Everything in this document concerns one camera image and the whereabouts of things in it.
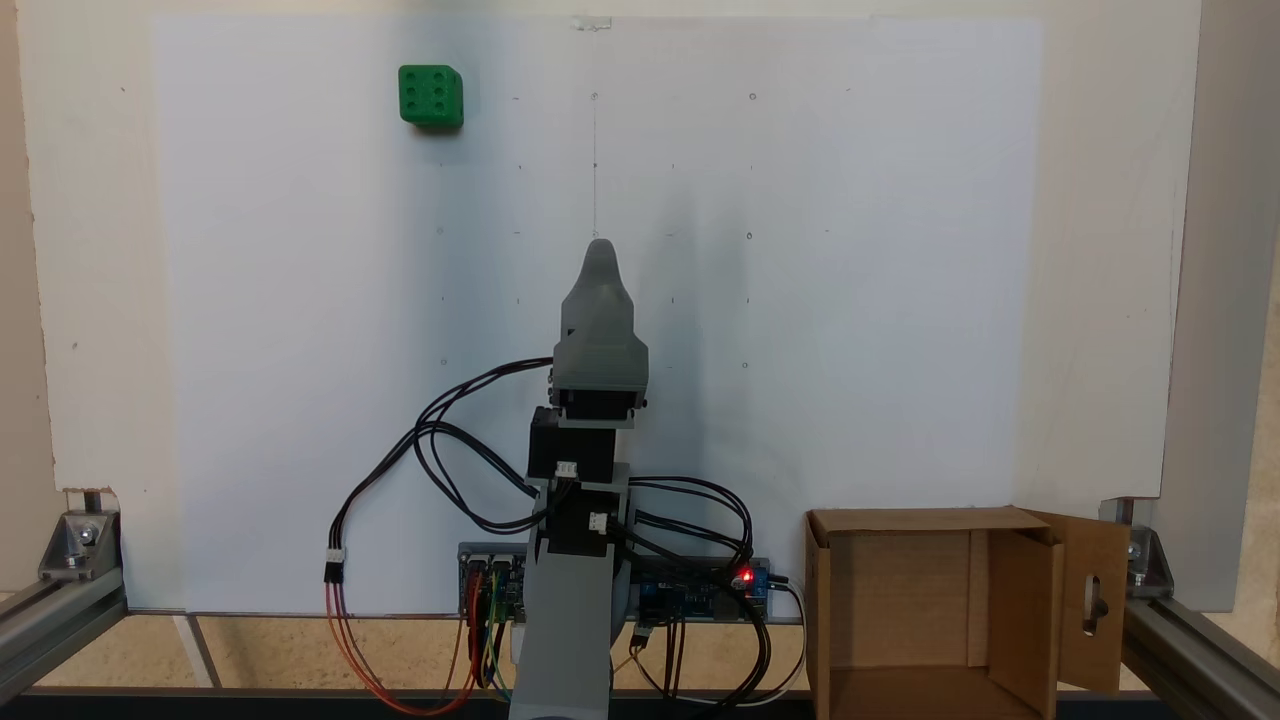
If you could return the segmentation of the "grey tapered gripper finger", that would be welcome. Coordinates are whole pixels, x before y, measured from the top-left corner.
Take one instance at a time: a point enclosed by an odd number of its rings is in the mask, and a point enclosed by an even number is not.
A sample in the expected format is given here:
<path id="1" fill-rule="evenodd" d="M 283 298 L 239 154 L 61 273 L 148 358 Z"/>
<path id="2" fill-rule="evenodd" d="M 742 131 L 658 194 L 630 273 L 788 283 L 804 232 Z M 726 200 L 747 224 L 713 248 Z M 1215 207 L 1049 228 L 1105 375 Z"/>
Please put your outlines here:
<path id="1" fill-rule="evenodd" d="M 559 318 L 562 340 L 595 322 L 602 322 L 608 332 L 634 334 L 634 301 L 609 240 L 594 238 L 589 243 L 579 275 L 559 306 Z"/>

